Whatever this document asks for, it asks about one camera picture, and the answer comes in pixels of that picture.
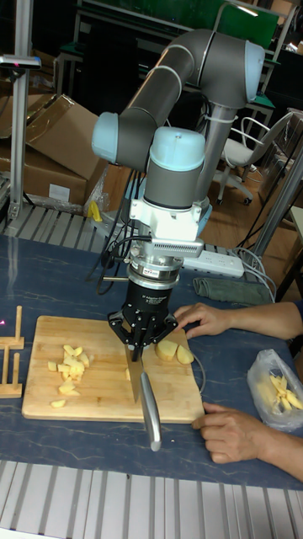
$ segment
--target plastic bag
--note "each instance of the plastic bag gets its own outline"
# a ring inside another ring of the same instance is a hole
[[[262,421],[269,427],[284,432],[303,427],[303,410],[294,407],[291,410],[284,409],[278,402],[277,391],[270,380],[270,375],[284,375],[287,389],[303,402],[303,386],[299,378],[274,350],[262,350],[247,373],[247,383]]]
[[[109,170],[109,165],[107,164],[102,173],[102,176],[99,178],[98,182],[93,188],[93,191],[91,192],[90,196],[85,202],[84,207],[83,207],[83,214],[85,216],[88,215],[88,208],[92,200],[96,202],[99,211],[107,211],[109,207],[109,194],[104,193],[103,189],[104,189],[104,181],[105,181],[108,170]]]

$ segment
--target cutting board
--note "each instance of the cutting board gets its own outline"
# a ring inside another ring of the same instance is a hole
[[[189,347],[183,330],[170,334],[169,339]],[[75,382],[79,397],[60,395],[61,373],[48,370],[48,361],[62,363],[64,344],[82,346],[88,356],[94,356],[82,380]],[[204,413],[191,365],[180,365],[177,359],[160,360],[154,345],[144,351],[143,362],[163,423],[191,423]],[[141,402],[134,401],[126,367],[125,347],[107,322],[39,317],[22,414],[28,419],[141,422]],[[65,407],[52,408],[51,401],[61,398],[66,399]]]

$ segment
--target office chair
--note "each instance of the office chair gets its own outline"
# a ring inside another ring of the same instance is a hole
[[[216,200],[217,204],[221,205],[223,202],[223,193],[226,184],[229,184],[232,187],[237,187],[237,189],[244,193],[246,196],[244,199],[245,205],[252,202],[253,195],[246,187],[244,187],[244,185],[242,185],[242,182],[247,177],[251,165],[256,163],[264,155],[271,142],[284,129],[292,114],[292,112],[289,112],[287,115],[283,116],[283,118],[278,120],[271,129],[261,124],[254,118],[249,117],[242,118],[241,130],[235,129],[234,127],[231,128],[231,131],[240,133],[242,136],[242,142],[234,141],[231,138],[226,140],[226,144],[221,154],[221,159],[226,161],[226,167],[223,172],[217,170],[214,177],[214,181],[220,183],[220,190]],[[262,129],[266,131],[265,135],[260,140],[257,140],[253,136],[246,134],[244,132],[245,120],[249,120],[250,122],[260,125]],[[255,142],[255,148],[253,150],[247,147],[247,138]],[[245,168],[244,174],[241,178],[235,174],[230,174],[231,168],[235,167]]]

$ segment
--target potato in plastic bag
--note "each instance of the potato in plastic bag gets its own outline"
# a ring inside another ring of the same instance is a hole
[[[303,386],[274,350],[258,353],[247,383],[266,425],[284,432],[303,427]]]

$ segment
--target light blue joint cap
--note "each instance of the light blue joint cap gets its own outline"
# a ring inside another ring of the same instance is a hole
[[[194,170],[205,159],[205,138],[188,129],[159,127],[151,145],[150,158],[166,170]]]
[[[265,50],[250,41],[245,43],[245,84],[247,102],[251,103],[258,90],[265,57]]]
[[[118,115],[112,112],[103,112],[93,128],[93,153],[115,163],[118,150]]]

